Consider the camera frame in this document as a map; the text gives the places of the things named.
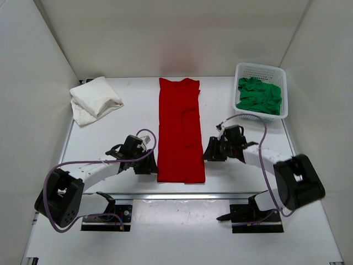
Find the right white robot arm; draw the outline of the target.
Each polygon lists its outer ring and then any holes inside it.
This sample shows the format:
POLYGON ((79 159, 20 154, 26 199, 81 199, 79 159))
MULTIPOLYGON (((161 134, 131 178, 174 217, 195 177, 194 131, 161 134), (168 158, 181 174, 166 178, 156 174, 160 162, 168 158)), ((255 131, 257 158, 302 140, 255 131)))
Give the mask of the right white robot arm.
POLYGON ((262 170, 268 189, 251 198, 248 215, 259 221, 268 210, 289 210, 291 213, 325 197, 325 188, 308 156, 285 156, 248 142, 239 125, 218 126, 220 135, 210 137, 202 156, 206 161, 235 158, 262 170))

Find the green t shirt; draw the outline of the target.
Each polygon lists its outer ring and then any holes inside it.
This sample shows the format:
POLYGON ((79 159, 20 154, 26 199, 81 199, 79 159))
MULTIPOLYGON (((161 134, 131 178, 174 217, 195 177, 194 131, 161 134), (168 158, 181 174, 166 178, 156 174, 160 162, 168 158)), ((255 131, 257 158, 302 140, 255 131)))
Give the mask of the green t shirt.
POLYGON ((239 103, 238 109, 257 113, 280 115, 281 88, 261 81, 256 77, 240 78, 238 80, 239 103))

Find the white t shirt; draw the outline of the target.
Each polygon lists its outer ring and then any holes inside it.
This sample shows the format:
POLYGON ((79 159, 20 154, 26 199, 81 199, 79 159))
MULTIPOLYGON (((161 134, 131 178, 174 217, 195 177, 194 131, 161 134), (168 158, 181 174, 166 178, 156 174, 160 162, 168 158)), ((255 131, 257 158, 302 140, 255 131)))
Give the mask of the white t shirt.
POLYGON ((124 106, 104 76, 70 89, 73 120, 86 126, 124 106))

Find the red t shirt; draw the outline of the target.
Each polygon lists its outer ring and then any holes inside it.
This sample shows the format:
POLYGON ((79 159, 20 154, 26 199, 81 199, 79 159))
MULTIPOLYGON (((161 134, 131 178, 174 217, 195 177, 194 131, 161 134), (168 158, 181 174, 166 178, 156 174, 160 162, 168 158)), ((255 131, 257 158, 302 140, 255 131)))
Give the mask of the red t shirt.
POLYGON ((158 182, 204 183, 200 82, 159 79, 158 182))

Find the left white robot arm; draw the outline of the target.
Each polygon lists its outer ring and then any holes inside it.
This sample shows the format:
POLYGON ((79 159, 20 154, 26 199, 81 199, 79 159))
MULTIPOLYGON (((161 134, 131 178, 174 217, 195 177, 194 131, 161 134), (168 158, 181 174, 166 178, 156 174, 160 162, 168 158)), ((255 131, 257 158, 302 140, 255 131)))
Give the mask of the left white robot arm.
POLYGON ((44 180, 34 208, 45 216, 56 232, 67 232, 80 218, 98 217, 122 223, 115 200, 104 192, 88 194, 92 186, 129 169, 135 174, 157 174, 154 148, 148 148, 156 136, 150 130, 129 135, 123 144, 113 146, 93 161, 69 161, 52 168, 44 180))

